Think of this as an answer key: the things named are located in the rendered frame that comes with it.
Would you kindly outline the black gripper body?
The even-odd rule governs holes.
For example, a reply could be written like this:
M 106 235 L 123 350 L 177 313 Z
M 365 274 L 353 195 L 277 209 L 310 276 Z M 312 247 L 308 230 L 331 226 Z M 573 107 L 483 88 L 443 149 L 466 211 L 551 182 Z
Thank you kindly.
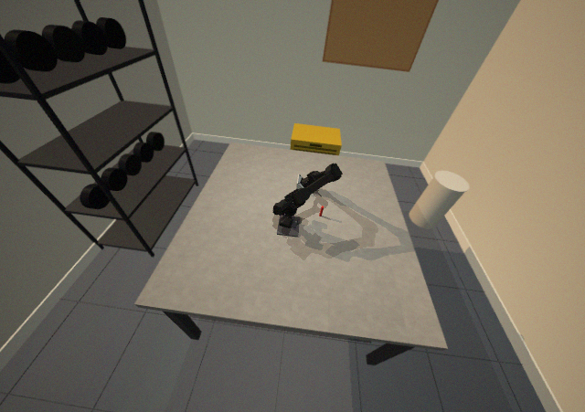
M 286 212 L 284 212 L 286 217 L 281 218 L 279 225 L 282 227 L 290 228 L 292 225 L 292 222 L 293 222 L 292 216 L 294 216 L 295 211 L 296 211 L 296 208 L 294 210 L 292 210 L 292 208 L 290 207 Z

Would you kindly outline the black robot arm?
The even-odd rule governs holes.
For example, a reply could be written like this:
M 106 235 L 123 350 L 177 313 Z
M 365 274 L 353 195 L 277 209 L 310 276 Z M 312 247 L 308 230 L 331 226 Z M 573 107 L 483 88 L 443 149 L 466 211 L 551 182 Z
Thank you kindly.
M 334 182 L 341 178 L 342 172 L 339 169 L 337 164 L 330 164 L 325 168 L 325 171 L 318 172 L 312 171 L 305 177 L 301 179 L 301 184 L 304 188 L 297 188 L 292 191 L 290 194 L 285 196 L 285 199 L 276 203 L 273 207 L 273 214 L 274 215 L 284 215 L 290 207 L 292 210 L 295 208 L 304 205 L 305 201 L 309 199 L 310 194 L 321 188 L 322 186 L 326 185 L 327 183 Z M 296 206 L 297 205 L 297 206 Z

